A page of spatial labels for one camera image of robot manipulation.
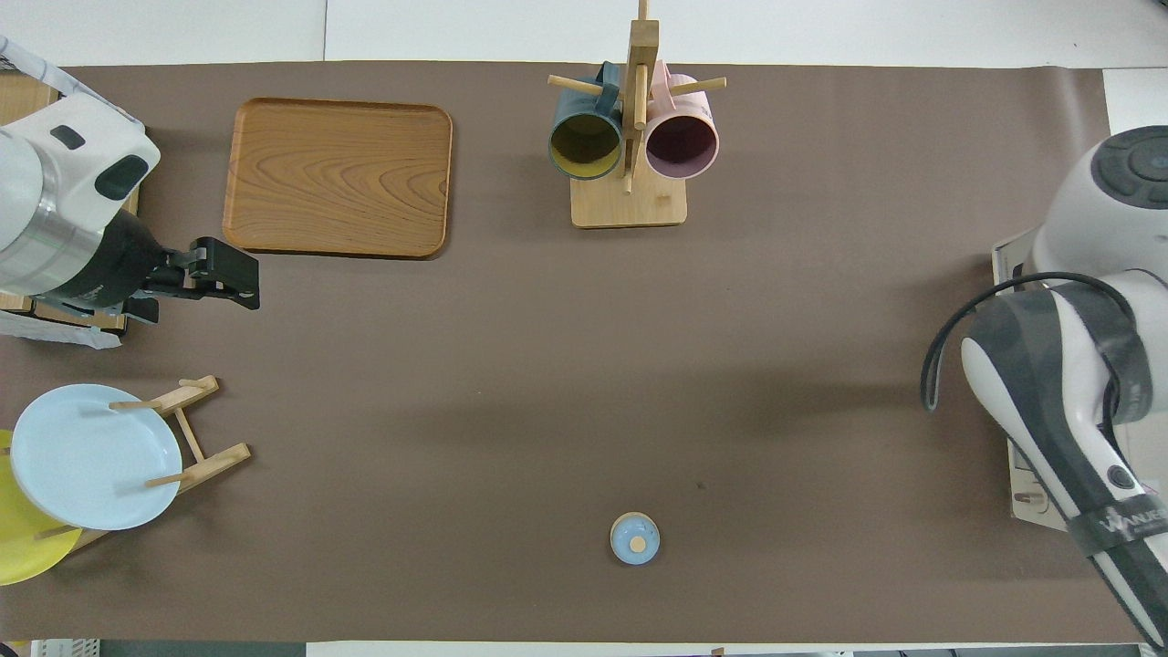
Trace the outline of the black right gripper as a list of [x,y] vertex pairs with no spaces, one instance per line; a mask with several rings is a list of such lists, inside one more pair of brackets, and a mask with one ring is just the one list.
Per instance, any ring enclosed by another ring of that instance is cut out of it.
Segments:
[[196,299],[196,291],[246,310],[260,309],[257,258],[217,238],[196,238],[188,250],[192,288],[185,288],[186,269],[172,262],[179,254],[160,245],[133,213],[116,213],[105,224],[92,257],[69,279],[69,304],[113,307],[124,302],[121,314],[150,325],[159,323],[160,304],[154,297],[134,297],[142,290],[188,299]]

